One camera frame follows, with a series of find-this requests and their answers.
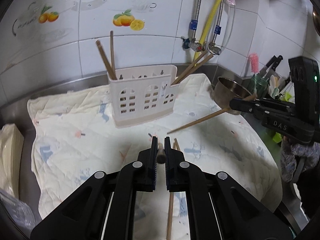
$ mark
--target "yellow gas hose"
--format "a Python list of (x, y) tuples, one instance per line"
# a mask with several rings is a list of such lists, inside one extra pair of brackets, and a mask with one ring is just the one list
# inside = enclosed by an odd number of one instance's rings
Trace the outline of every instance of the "yellow gas hose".
[[(213, 18), (214, 18), (215, 14), (216, 14), (216, 12), (218, 10), (218, 7), (220, 6), (221, 1), (222, 0), (216, 0), (214, 6), (211, 9), (211, 12), (209, 14), (207, 23), (205, 24), (205, 27), (204, 27), (204, 29), (202, 31), (202, 35), (201, 35), (201, 38), (200, 38), (200, 41), (199, 41), (201, 44), (204, 44), (204, 41), (207, 38), (208, 32), (210, 31), (210, 27), (211, 27), (211, 24), (213, 22)], [(200, 54), (199, 52), (196, 52), (193, 60), (195, 60), (199, 56), (199, 54)]]

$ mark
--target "blue label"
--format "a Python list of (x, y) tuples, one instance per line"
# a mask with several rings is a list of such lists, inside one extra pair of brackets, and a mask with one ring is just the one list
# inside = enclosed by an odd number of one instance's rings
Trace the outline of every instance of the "blue label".
[(220, 35), (221, 33), (221, 27), (220, 26), (216, 26), (216, 28), (214, 29), (214, 34)]
[(189, 29), (195, 31), (197, 29), (197, 26), (198, 26), (198, 21), (191, 20), (190, 25), (189, 25)]

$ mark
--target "kitchen knife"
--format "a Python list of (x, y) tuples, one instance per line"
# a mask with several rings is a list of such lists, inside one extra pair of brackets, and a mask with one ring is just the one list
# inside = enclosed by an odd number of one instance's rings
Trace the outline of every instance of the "kitchen knife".
[(273, 56), (271, 60), (260, 70), (259, 74), (257, 76), (259, 77), (264, 77), (265, 74), (267, 73), (267, 69), (276, 61), (277, 57)]
[(276, 61), (273, 63), (271, 68), (269, 69), (268, 73), (264, 77), (265, 80), (269, 80), (271, 75), (274, 75), (275, 77), (279, 77), (279, 75), (276, 73), (276, 68), (279, 66), (280, 62), (283, 60), (283, 57), (280, 55), (277, 57)]

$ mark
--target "wooden chopstick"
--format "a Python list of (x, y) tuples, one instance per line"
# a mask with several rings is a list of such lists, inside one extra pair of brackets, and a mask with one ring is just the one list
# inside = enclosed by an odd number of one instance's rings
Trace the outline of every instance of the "wooden chopstick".
[(188, 72), (188, 74), (183, 77), (179, 83), (184, 80), (187, 76), (191, 75), (194, 71), (196, 71), (198, 68), (200, 68), (203, 64), (207, 63), (210, 59), (212, 59), (214, 56), (214, 54), (210, 54), (208, 57), (206, 57), (205, 59), (203, 59), (200, 63), (198, 63), (197, 65), (195, 65), (193, 68), (191, 68)]
[[(255, 100), (256, 98), (257, 98), (257, 97), (256, 97), (256, 94), (253, 94), (253, 95), (250, 95), (250, 96), (246, 97), (246, 98), (243, 99), (243, 100), (244, 100), (244, 101), (251, 101), (251, 100)], [(182, 129), (185, 129), (185, 128), (188, 128), (188, 127), (190, 127), (190, 126), (193, 126), (193, 125), (195, 125), (195, 124), (198, 124), (198, 123), (207, 121), (207, 120), (209, 120), (209, 119), (211, 119), (211, 118), (213, 118), (213, 117), (216, 117), (216, 116), (218, 116), (218, 115), (220, 115), (220, 114), (223, 114), (223, 113), (229, 111), (230, 109), (231, 109), (230, 107), (221, 109), (221, 110), (219, 110), (219, 111), (217, 111), (217, 112), (214, 112), (214, 113), (212, 113), (212, 114), (209, 114), (209, 115), (207, 115), (207, 116), (205, 116), (205, 117), (203, 117), (203, 118), (200, 118), (200, 119), (195, 120), (195, 121), (193, 121), (193, 122), (191, 122), (191, 123), (188, 123), (188, 124), (186, 124), (186, 125), (183, 125), (183, 126), (177, 128), (177, 129), (174, 129), (174, 130), (168, 132), (167, 134), (170, 134), (170, 133), (173, 133), (173, 132), (177, 132), (177, 131), (180, 131), (180, 130), (182, 130)]]
[(175, 81), (173, 81), (173, 83), (171, 85), (175, 85), (181, 82), (181, 80), (185, 79), (186, 75), (188, 74), (188, 72), (195, 66), (195, 64), (197, 64), (199, 62), (199, 60), (201, 60), (206, 54), (208, 53), (208, 51), (203, 51), (201, 53), (201, 55), (196, 58), (196, 60), (194, 60), (187, 68), (185, 71), (182, 72), (182, 74), (180, 74), (177, 79)]
[(178, 151), (181, 151), (181, 150), (180, 150), (179, 143), (178, 143), (178, 141), (177, 141), (177, 138), (174, 139), (174, 143), (176, 144), (175, 146), (176, 146), (177, 150), (178, 150)]
[(110, 32), (110, 52), (111, 52), (111, 67), (113, 69), (113, 72), (116, 73), (115, 51), (113, 46), (113, 31)]
[[(177, 139), (174, 139), (173, 143), (173, 149), (177, 148)], [(170, 197), (169, 197), (169, 210), (168, 210), (168, 222), (167, 222), (167, 235), (166, 235), (166, 240), (171, 240), (171, 231), (172, 231), (172, 216), (173, 216), (173, 197), (174, 194), (173, 192), (170, 192)]]
[(107, 56), (106, 56), (106, 54), (104, 52), (104, 49), (103, 49), (103, 47), (101, 45), (101, 42), (99, 40), (97, 40), (96, 44), (97, 44), (98, 50), (100, 52), (100, 56), (102, 58), (102, 61), (103, 61), (104, 65), (105, 65), (105, 67), (106, 67), (106, 70), (109, 73), (110, 78), (113, 79), (113, 80), (116, 80), (117, 79), (116, 78), (116, 74), (113, 72), (113, 69), (112, 69), (112, 67), (111, 67), (111, 65), (110, 65), (110, 63), (108, 61), (108, 58), (107, 58)]

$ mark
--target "kitchen counter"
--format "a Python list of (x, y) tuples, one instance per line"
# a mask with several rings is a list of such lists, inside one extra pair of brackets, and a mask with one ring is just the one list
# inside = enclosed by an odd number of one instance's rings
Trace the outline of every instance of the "kitchen counter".
[[(178, 65), (178, 73), (182, 73), (187, 65)], [(209, 80), (212, 81), (214, 86), (217, 82), (219, 76), (224, 76), (230, 79), (237, 81), (238, 83), (242, 82), (242, 79), (221, 68), (218, 65), (204, 65), (199, 68), (197, 73), (204, 73), (208, 76)], [(7, 106), (4, 106), (0, 109), (0, 115), (4, 123), (15, 123), (24, 136), (24, 144), (21, 155), (21, 164), (20, 164), (20, 178), (19, 178), (19, 195), (20, 199), (27, 203), (31, 210), (34, 213), (36, 223), (38, 224), (41, 221), (40, 214), (38, 212), (38, 203), (40, 198), (40, 188), (36, 181), (36, 176), (31, 171), (31, 150), (33, 141), (35, 140), (36, 131), (33, 127), (33, 124), (30, 120), (27, 111), (27, 101), (29, 99), (38, 98), (40, 96), (54, 95), (60, 93), (66, 93), (70, 90), (78, 91), (90, 87), (106, 85), (108, 84), (108, 78), (105, 72), (98, 73), (94, 76), (84, 77), (78, 80), (67, 81), (61, 84), (56, 84), (50, 86), (46, 89), (35, 91), (29, 95), (22, 97), (21, 99), (11, 103)], [(262, 141), (265, 143), (266, 147), (270, 151), (274, 160), (276, 161), (278, 167), (280, 164), (280, 147), (274, 143), (272, 138), (268, 135), (266, 129), (261, 126), (260, 122), (254, 119), (253, 116), (247, 114), (245, 116), (249, 124), (261, 137)], [(289, 222), (293, 225), (293, 228), (299, 232), (307, 224), (307, 220), (300, 210), (300, 201), (299, 199), (292, 194), (290, 187), (286, 184), (283, 184), (283, 202), (279, 206), (281, 211), (285, 214)]]

